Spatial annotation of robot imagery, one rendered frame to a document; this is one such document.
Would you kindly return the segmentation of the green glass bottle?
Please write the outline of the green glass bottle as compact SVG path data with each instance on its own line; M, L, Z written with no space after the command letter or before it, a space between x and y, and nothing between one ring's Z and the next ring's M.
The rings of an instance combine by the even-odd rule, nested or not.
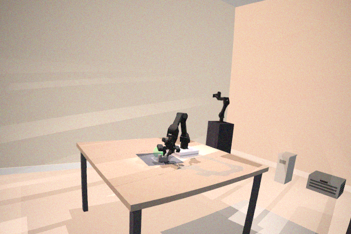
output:
M154 156L155 156L156 158L158 157L158 154L161 154L162 157L167 157L166 154L163 156L163 151L158 151L157 147L154 148L153 154L154 154Z

